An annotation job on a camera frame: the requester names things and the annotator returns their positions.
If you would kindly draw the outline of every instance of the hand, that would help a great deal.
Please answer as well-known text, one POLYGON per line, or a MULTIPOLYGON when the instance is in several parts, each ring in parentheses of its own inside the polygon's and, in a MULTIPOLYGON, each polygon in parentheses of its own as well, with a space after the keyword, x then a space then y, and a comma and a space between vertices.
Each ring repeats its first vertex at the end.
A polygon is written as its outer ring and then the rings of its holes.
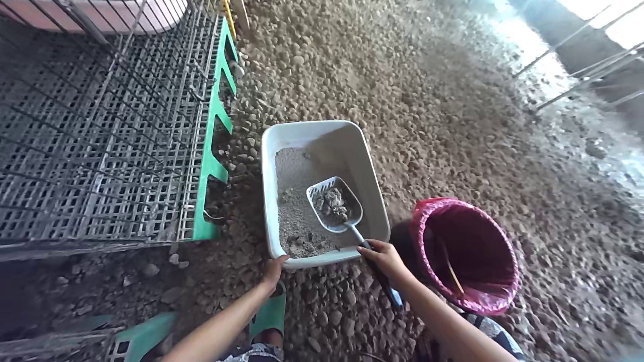
POLYGON ((359 246, 358 252, 365 258, 373 260, 390 280, 401 283, 406 278, 414 278, 392 244, 373 239, 366 239, 366 241, 373 250, 359 246))
POLYGON ((269 259, 264 264, 264 278, 262 281, 269 284, 271 287, 275 287, 279 281, 279 276, 281 276, 281 266, 290 258, 289 255, 282 255, 277 259, 269 259))

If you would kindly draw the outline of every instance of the person's left hand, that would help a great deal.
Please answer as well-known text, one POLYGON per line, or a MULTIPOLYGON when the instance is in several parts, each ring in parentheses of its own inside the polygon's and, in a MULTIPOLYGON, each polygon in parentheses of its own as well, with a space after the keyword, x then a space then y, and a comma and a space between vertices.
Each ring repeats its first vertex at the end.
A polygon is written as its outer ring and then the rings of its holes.
POLYGON ((282 255, 277 259, 269 259, 264 264, 264 278, 263 281, 268 283, 271 287, 275 287, 281 276, 281 266, 290 258, 289 255, 282 255))

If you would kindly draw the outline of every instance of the wire cage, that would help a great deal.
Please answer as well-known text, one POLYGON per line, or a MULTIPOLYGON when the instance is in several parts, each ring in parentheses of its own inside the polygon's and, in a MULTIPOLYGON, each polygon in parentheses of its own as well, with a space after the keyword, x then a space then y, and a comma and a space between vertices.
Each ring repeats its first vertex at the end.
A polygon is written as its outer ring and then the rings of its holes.
POLYGON ((21 1, 0 0, 0 261, 190 240, 215 0, 21 1))

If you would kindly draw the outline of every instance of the green slipper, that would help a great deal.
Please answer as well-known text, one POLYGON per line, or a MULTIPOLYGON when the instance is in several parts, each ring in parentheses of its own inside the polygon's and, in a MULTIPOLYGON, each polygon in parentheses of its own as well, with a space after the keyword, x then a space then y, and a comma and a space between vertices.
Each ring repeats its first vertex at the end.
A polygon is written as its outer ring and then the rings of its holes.
POLYGON ((275 328, 284 336, 284 314, 286 313, 286 286, 280 280, 273 295, 260 307, 251 320, 250 342, 264 330, 275 328))

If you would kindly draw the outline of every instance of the red plastic bag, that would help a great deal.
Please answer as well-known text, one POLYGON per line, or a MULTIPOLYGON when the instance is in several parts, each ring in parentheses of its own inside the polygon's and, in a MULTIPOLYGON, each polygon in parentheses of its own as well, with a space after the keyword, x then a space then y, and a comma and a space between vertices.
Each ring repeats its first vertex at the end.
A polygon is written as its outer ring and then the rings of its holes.
POLYGON ((485 212, 456 198, 418 201, 409 232, 422 273, 450 302, 483 316, 507 310, 519 287, 516 256, 506 234, 485 212))

